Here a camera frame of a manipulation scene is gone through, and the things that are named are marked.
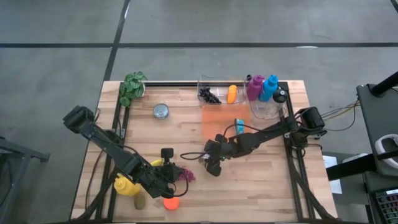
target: white device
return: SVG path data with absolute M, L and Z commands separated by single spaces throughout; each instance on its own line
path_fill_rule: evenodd
M 379 140 L 377 140 L 376 143 L 374 143 L 374 147 L 376 148 L 376 152 L 378 154 L 383 154 L 386 152 L 381 142 L 387 138 L 394 140 L 395 144 L 398 146 L 398 134 L 388 134 L 386 136 L 379 138 Z M 392 158 L 383 159 L 383 161 L 386 164 L 389 164 L 392 168 L 398 169 L 398 162 L 393 160 Z

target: black bottle cap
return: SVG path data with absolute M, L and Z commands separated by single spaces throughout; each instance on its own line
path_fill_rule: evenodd
M 272 95 L 272 99 L 277 103 L 285 103 L 287 100 L 287 92 L 285 90 L 278 89 Z

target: clear plastic container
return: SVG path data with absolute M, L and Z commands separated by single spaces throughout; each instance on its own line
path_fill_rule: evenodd
M 244 87 L 244 83 L 241 84 L 236 83 L 239 82 L 240 79 L 235 80 L 220 80 L 220 78 L 209 77 L 206 75 L 200 75 L 198 79 L 198 100 L 201 102 L 201 105 L 217 105 L 213 103 L 207 103 L 206 100 L 200 96 L 199 91 L 204 87 L 210 87 L 210 93 L 214 94 L 220 101 L 221 104 L 228 104 L 228 88 L 230 85 L 236 85 L 236 99 L 234 103 L 230 104 L 242 104 L 246 102 L 246 91 Z
M 248 78 L 244 79 L 244 83 L 244 92 L 246 92 L 246 88 L 249 83 Z M 286 103 L 276 103 L 272 99 L 269 102 L 261 102 L 258 99 L 254 101 L 247 100 L 246 103 L 250 105 L 252 114 L 258 119 L 279 119 L 280 117 L 285 116 L 287 111 Z

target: purple bottle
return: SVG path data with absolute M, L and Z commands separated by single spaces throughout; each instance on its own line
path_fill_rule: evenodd
M 260 95 L 260 92 L 262 90 L 262 81 L 263 80 L 264 80 L 264 77 L 262 75 L 256 75 L 254 78 L 252 78 L 250 80 L 248 88 L 247 88 L 247 94 L 248 94 L 249 101 L 256 100 L 257 97 Z

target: yellow bottle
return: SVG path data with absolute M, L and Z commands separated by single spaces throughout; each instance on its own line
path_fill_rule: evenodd
M 114 180 L 113 187 L 121 195 L 134 196 L 139 193 L 141 186 L 139 184 L 133 184 L 125 176 L 118 174 L 118 177 Z
M 228 88 L 227 103 L 234 103 L 236 100 L 236 85 L 230 85 Z

